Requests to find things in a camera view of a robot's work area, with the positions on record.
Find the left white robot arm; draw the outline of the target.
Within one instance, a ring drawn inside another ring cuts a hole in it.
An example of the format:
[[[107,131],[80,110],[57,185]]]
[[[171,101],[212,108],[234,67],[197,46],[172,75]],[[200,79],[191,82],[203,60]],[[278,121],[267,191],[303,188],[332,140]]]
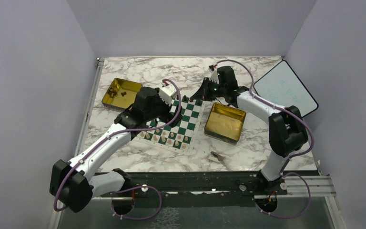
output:
[[[131,184],[123,172],[112,171],[95,176],[99,167],[119,148],[132,141],[140,132],[149,131],[147,123],[158,119],[164,126],[174,127],[181,120],[181,105],[171,113],[173,101],[181,101],[180,90],[170,84],[161,88],[143,87],[134,102],[121,112],[105,134],[87,150],[52,167],[49,192],[54,196],[54,210],[66,208],[77,213],[94,196],[111,191],[119,196],[130,192]]]

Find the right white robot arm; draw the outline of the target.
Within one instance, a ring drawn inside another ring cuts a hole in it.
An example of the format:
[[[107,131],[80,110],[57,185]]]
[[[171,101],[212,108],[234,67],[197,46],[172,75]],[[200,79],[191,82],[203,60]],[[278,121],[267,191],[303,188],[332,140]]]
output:
[[[239,86],[232,67],[211,66],[211,77],[205,77],[190,101],[214,101],[222,97],[233,107],[252,113],[268,124],[271,153],[256,175],[255,188],[268,194],[279,183],[290,154],[308,141],[307,129],[296,106],[275,105],[245,86]]]

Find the dark brown rook piece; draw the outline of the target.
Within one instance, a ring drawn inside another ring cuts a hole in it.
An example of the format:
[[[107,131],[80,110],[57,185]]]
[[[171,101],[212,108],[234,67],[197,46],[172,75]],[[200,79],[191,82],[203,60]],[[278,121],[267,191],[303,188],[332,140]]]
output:
[[[201,100],[196,100],[196,103],[195,104],[198,105],[198,106],[201,106],[202,105],[202,101]]]

